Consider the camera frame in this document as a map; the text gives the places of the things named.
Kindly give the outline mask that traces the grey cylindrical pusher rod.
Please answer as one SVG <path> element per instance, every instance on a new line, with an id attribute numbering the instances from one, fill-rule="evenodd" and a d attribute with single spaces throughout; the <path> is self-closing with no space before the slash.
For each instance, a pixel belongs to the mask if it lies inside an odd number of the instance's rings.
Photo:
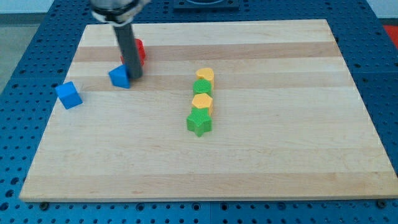
<path id="1" fill-rule="evenodd" d="M 128 69 L 129 78 L 140 78 L 143 75 L 143 71 L 132 26 L 130 24 L 114 26 L 114 32 L 124 58 L 124 64 Z"/>

